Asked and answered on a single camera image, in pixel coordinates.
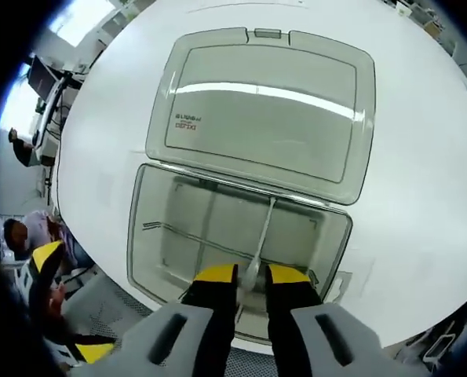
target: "clear plastic lid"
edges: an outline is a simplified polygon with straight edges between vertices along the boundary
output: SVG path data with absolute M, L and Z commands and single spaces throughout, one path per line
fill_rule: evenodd
M 239 303 L 235 328 L 237 336 L 268 342 L 264 266 L 288 265 L 308 274 L 325 297 L 351 229 L 351 218 L 328 206 L 144 165 L 130 211 L 129 279 L 157 302 L 175 301 L 197 273 L 214 265 L 238 264 L 241 280 L 263 238 L 259 275 Z
M 155 99 L 150 158 L 354 203 L 374 128 L 374 62 L 291 31 L 179 38 Z

